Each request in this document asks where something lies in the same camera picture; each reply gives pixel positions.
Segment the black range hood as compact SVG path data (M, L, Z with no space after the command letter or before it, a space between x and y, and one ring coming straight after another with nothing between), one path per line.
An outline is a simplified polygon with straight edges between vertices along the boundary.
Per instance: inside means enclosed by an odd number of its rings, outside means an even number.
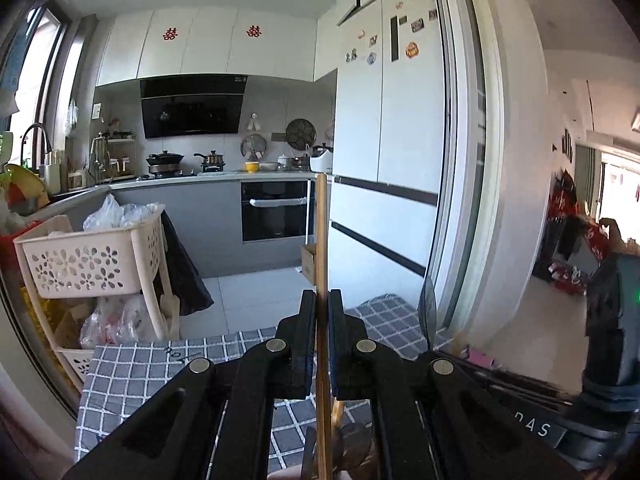
M237 134L247 76L196 74L139 80L147 139Z

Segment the kitchen faucet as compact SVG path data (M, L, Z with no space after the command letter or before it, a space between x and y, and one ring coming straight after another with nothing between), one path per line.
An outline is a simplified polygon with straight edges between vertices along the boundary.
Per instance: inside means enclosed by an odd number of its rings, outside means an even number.
M51 152L52 144L46 126L41 122L33 122L21 138L20 165L36 174Z

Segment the black built-in oven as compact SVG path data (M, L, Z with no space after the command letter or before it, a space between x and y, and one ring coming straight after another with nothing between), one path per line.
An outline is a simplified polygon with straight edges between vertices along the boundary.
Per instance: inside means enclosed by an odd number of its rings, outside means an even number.
M242 182L243 242L305 235L309 199L306 180Z

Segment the white utensil holder box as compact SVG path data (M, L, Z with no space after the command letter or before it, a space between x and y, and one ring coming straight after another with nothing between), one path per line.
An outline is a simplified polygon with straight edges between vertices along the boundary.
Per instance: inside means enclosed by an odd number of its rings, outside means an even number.
M371 429L361 422L343 425L344 401L333 401L331 451L333 479L367 480L378 476L378 451Z

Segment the black wok on stove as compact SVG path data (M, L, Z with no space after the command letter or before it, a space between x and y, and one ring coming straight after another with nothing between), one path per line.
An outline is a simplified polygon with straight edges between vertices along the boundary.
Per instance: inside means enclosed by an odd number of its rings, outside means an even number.
M149 174L153 176L173 176L178 174L180 164L183 160L181 154L162 151L161 153L149 154L146 158Z

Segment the cardboard box on floor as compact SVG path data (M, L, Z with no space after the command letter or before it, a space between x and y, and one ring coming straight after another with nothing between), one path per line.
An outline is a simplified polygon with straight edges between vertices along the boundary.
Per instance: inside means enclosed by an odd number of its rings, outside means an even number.
M317 244L311 243L303 245L302 250L302 274L311 285L317 284L316 278L316 258L317 258Z

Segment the beige perforated storage rack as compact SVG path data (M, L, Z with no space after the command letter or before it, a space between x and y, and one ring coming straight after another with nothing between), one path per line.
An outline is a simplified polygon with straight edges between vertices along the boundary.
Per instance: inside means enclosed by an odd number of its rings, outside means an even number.
M64 372L77 390L85 373L78 350L66 349L41 307L43 299L126 296L140 292L155 339L179 338L180 301L170 284L162 225L165 207L131 226L74 231L59 214L18 236L18 266L37 320Z

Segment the wooden chopstick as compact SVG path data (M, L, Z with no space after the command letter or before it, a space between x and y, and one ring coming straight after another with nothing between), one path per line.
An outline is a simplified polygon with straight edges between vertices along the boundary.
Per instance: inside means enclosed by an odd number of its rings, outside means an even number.
M329 357L329 287L328 287L328 180L316 177L316 287L317 287L317 445L318 478L331 480L331 383Z

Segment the grey checked tablecloth with stars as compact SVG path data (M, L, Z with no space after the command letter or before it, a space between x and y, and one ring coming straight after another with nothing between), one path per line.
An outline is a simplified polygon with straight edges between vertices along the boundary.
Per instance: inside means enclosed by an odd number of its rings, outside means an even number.
M361 318L368 337L413 360L426 350L416 309L397 295L385 294L347 309ZM274 326L240 330L227 335L192 338L166 344L99 346L94 350L78 408L74 461L79 462L166 382L195 358L218 364L242 356L271 339ZM299 465L309 427L316 424L316 396L277 400L272 416L268 470Z

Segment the black bag hanging on rack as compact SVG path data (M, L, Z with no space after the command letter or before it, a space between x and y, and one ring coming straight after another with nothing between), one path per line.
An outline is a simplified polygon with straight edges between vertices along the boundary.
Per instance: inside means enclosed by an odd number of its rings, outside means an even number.
M206 288L198 269L180 242L166 211L160 215L166 242L165 257L171 289L180 301L180 314L201 312L215 301Z

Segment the white refrigerator with magnets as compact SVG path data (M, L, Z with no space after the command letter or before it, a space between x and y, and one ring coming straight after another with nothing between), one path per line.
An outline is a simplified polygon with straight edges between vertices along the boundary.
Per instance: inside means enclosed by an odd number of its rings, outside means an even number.
M340 27L329 286L346 308L416 304L436 232L445 151L437 0L374 0Z

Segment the white rice cooker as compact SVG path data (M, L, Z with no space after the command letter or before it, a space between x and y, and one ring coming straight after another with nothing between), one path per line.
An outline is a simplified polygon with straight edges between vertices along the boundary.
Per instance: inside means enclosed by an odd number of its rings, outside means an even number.
M316 174L332 174L333 148L325 143L315 145L310 156L310 170Z

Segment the white upper kitchen cabinets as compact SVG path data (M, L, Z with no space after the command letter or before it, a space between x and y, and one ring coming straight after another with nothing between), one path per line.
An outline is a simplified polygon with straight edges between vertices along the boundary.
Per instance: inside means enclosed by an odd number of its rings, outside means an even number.
M119 14L96 84L196 74L314 81L316 47L310 18L219 6Z

